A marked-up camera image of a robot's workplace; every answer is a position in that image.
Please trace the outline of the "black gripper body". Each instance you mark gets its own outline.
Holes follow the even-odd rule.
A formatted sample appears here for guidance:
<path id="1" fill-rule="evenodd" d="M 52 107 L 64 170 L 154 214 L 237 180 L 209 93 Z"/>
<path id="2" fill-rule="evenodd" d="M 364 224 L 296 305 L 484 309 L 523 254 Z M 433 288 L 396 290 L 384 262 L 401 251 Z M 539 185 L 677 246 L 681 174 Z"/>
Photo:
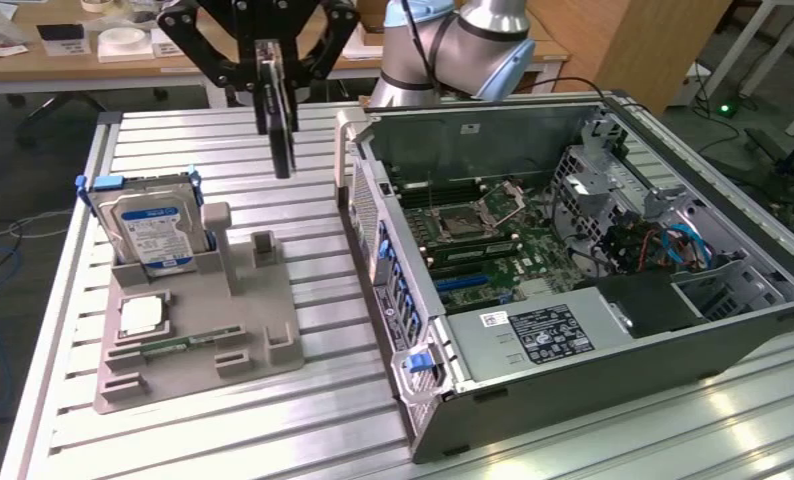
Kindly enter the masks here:
<path id="1" fill-rule="evenodd" d="M 318 2 L 310 0 L 241 0 L 232 2 L 236 39 L 294 40 Z"/>

